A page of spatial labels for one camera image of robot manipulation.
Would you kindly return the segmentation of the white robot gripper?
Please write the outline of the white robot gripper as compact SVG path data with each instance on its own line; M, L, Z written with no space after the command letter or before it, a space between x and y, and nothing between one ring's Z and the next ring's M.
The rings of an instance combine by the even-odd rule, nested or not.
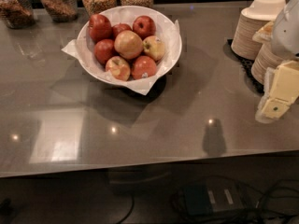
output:
M270 21L252 37L258 43L271 41L272 52L285 60L299 59L299 0L290 0L275 22ZM255 119L271 123L281 119L299 98L299 62L284 61L264 75L264 95Z

